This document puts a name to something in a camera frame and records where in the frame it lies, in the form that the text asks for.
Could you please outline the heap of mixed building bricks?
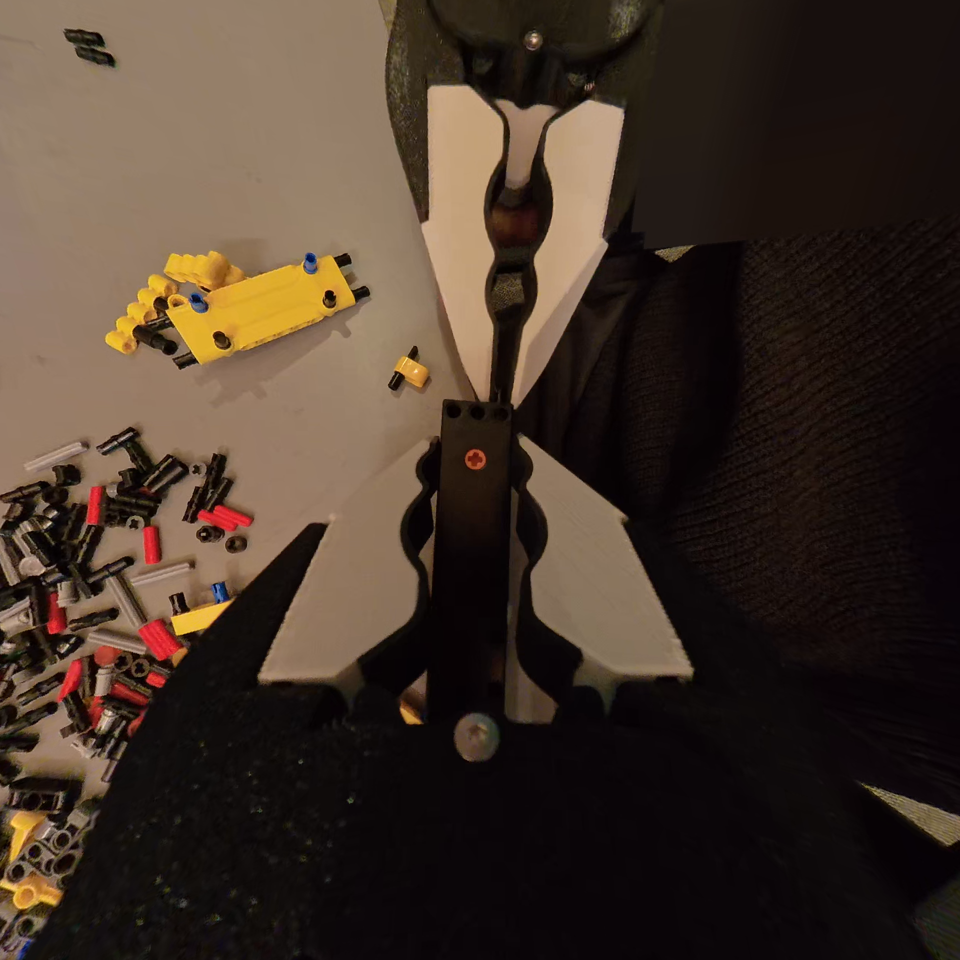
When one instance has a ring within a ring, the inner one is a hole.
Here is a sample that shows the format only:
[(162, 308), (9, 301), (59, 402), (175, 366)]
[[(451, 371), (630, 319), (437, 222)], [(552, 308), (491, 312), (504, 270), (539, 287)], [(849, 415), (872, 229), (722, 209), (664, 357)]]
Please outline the heap of mixed building bricks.
[(99, 817), (78, 781), (27, 776), (2, 809), (1, 957), (23, 958), (60, 905)]

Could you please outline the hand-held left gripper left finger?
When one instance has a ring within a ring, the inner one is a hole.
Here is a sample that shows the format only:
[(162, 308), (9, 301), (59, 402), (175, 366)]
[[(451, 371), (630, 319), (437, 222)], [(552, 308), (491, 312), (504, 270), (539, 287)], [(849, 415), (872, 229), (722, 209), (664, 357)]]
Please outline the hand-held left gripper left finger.
[(259, 670), (353, 700), (425, 673), (440, 440), (417, 441), (333, 513)]

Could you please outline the black perforated block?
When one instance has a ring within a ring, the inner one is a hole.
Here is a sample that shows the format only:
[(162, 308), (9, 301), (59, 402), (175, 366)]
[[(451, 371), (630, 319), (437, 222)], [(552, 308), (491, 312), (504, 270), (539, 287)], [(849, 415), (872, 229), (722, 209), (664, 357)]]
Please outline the black perforated block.
[(512, 408), (443, 403), (439, 436), (427, 717), (503, 707), (512, 513)]

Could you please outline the long yellow holed beam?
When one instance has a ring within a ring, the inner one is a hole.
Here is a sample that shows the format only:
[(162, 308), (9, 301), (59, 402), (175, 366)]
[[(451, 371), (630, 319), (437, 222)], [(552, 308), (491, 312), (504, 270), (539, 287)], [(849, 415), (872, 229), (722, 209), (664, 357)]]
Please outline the long yellow holed beam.
[(211, 602), (193, 607), (186, 605), (182, 594), (171, 596), (171, 629), (176, 637), (204, 632), (234, 603), (234, 596), (225, 581), (211, 583), (210, 594)]

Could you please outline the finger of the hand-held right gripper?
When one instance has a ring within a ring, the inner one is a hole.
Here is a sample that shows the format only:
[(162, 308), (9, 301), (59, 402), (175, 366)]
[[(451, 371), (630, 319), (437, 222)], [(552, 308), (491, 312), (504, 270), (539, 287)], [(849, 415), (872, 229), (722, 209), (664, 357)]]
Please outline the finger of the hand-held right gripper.
[(487, 218), (508, 143), (502, 113), (471, 86), (427, 90), (428, 215), (421, 230), (463, 370), (491, 398), (495, 247)]
[(513, 405), (523, 402), (544, 372), (606, 253), (624, 114), (613, 104), (580, 103), (546, 126), (541, 159), (552, 206), (533, 258), (536, 295), (521, 330)]

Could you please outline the small yellow connector with pin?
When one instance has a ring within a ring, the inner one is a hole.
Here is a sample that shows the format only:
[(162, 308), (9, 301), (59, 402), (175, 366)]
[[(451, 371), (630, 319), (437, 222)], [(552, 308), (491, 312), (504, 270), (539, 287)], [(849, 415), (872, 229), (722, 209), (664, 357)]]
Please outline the small yellow connector with pin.
[(419, 347), (414, 344), (396, 361), (388, 381), (390, 391), (397, 392), (404, 385), (418, 391), (426, 387), (430, 372), (420, 357)]

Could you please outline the yellow brick assembly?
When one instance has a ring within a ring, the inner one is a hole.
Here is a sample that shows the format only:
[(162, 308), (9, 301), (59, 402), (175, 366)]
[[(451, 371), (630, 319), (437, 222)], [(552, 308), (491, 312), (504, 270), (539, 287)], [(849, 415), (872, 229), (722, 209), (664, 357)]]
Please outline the yellow brick assembly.
[(149, 349), (180, 370), (209, 366), (318, 325), (368, 299), (351, 282), (349, 254), (310, 251), (291, 264), (246, 273), (222, 253), (172, 253), (105, 334), (117, 354)]

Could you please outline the pile of small connector pins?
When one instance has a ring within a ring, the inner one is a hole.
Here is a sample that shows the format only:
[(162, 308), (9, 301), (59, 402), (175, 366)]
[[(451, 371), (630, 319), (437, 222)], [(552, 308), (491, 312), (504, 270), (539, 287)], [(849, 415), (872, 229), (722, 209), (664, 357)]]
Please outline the pile of small connector pins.
[(254, 517), (231, 503), (225, 453), (156, 460), (141, 440), (129, 427), (94, 447), (67, 444), (2, 492), (2, 786), (58, 715), (84, 759), (114, 767), (202, 634), (175, 636), (171, 597), (170, 613), (153, 616), (139, 593), (195, 570), (190, 558), (163, 560), (159, 517), (176, 486), (190, 483), (182, 522), (199, 544), (231, 556), (249, 545)]

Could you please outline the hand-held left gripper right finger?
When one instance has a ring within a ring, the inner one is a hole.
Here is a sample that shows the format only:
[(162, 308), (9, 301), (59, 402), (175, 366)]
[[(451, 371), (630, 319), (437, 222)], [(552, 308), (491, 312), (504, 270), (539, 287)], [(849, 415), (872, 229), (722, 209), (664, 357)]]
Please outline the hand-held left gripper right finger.
[(572, 688), (616, 695), (630, 682), (692, 680), (692, 664), (627, 530), (627, 516), (531, 438), (524, 493), (545, 522), (528, 549), (534, 626), (579, 655)]

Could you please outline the person's dark knit sweater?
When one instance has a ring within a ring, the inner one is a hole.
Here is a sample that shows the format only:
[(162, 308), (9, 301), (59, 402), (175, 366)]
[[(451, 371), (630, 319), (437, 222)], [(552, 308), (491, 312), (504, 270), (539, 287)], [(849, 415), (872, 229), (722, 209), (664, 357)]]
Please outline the person's dark knit sweater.
[(852, 776), (958, 811), (958, 214), (614, 238), (518, 428), (795, 670)]

